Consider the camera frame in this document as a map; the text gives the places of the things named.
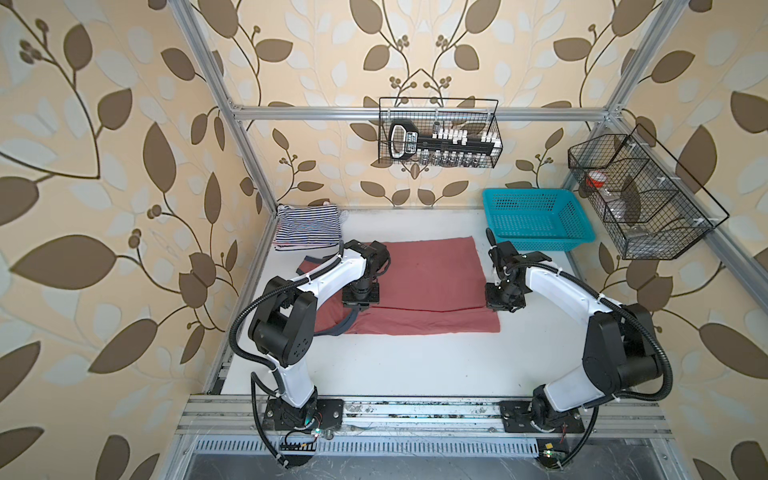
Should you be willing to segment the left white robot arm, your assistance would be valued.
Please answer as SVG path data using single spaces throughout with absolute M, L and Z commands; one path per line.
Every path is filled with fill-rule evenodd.
M 304 357 L 315 337 L 347 332 L 361 312 L 379 303 L 378 277 L 391 265 L 391 256 L 378 241 L 350 240 L 337 253 L 312 259 L 310 265 L 310 270 L 291 280 L 272 278 L 263 294 L 240 314 L 241 318 L 253 316 L 247 336 L 259 351 L 243 357 L 268 366 L 275 378 L 268 410 L 280 429 L 304 430 L 321 424 L 317 388 Z M 318 310 L 336 294 L 350 312 L 339 324 L 317 332 Z

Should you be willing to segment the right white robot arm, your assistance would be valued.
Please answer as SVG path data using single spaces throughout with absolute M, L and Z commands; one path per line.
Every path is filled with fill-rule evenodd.
M 542 252 L 519 252 L 487 235 L 498 280 L 485 287 L 487 308 L 515 313 L 537 293 L 585 328 L 580 364 L 556 381 L 536 387 L 527 404 L 501 403 L 511 432 L 561 431 L 584 409 L 619 399 L 658 402 L 673 387 L 671 361 L 656 337 L 650 312 L 613 300 L 562 270 Z

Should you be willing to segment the maroon garment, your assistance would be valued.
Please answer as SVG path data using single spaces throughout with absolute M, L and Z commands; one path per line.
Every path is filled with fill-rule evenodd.
M 380 301 L 358 314 L 336 293 L 318 310 L 315 332 L 335 335 L 498 333 L 486 307 L 486 275 L 473 238 L 390 242 L 392 264 L 378 278 Z

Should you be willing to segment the blue white striped tank top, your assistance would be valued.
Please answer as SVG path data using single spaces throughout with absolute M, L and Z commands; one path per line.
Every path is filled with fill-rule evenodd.
M 337 247 L 342 240 L 340 210 L 336 205 L 278 208 L 273 245 L 278 251 Z

